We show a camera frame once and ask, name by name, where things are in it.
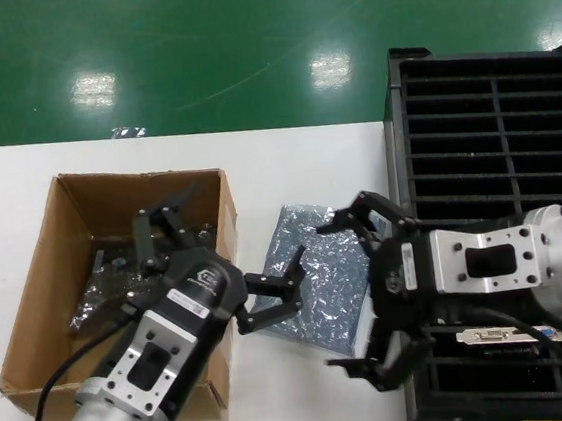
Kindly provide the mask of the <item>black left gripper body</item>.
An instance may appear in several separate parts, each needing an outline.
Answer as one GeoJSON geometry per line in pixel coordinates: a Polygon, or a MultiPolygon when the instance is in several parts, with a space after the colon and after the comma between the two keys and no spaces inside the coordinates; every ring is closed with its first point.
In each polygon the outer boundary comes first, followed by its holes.
{"type": "Polygon", "coordinates": [[[138,298],[143,315],[132,344],[144,354],[134,366],[135,385],[152,395],[141,405],[176,421],[248,294],[241,270],[211,250],[178,251],[170,259],[138,298]]]}

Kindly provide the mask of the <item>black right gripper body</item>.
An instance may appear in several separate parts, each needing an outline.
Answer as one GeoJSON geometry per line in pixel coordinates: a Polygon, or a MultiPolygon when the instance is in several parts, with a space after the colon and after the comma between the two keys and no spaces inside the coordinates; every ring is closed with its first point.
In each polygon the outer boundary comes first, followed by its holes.
{"type": "Polygon", "coordinates": [[[432,247],[425,232],[398,233],[364,242],[373,306],[373,335],[384,344],[395,332],[409,341],[427,340],[438,297],[432,247]]]}

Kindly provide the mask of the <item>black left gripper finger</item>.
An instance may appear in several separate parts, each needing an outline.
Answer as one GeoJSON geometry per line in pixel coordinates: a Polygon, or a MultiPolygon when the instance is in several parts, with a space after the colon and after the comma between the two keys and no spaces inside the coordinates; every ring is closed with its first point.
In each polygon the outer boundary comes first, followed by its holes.
{"type": "Polygon", "coordinates": [[[190,182],[183,190],[167,195],[155,207],[139,209],[132,223],[136,257],[144,277],[165,273],[174,252],[188,250],[200,244],[193,229],[181,217],[181,210],[193,196],[197,186],[197,182],[190,182]],[[158,254],[155,250],[153,228],[158,228],[171,242],[167,253],[158,254]]]}
{"type": "Polygon", "coordinates": [[[245,274],[244,281],[248,295],[277,298],[279,303],[257,312],[248,311],[245,306],[241,306],[236,312],[239,334],[248,335],[277,325],[293,318],[300,311],[303,306],[300,285],[306,275],[301,259],[305,249],[304,245],[296,249],[282,276],[245,274]]]}

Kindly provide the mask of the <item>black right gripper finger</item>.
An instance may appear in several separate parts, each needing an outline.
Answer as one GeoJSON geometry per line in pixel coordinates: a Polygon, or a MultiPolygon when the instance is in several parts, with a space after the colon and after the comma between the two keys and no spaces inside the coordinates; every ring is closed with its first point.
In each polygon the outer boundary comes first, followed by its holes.
{"type": "Polygon", "coordinates": [[[403,208],[379,193],[361,191],[348,208],[335,211],[331,222],[320,225],[315,231],[321,235],[330,235],[353,231],[367,257],[373,256],[382,237],[370,220],[372,212],[389,221],[399,230],[400,237],[416,234],[421,229],[421,221],[410,216],[403,208]]]}
{"type": "Polygon", "coordinates": [[[327,366],[341,367],[351,379],[363,379],[380,392],[402,386],[420,367],[435,344],[423,330],[425,314],[414,307],[376,316],[362,358],[329,359],[327,366]],[[393,335],[405,336],[398,355],[388,360],[393,335]]]}

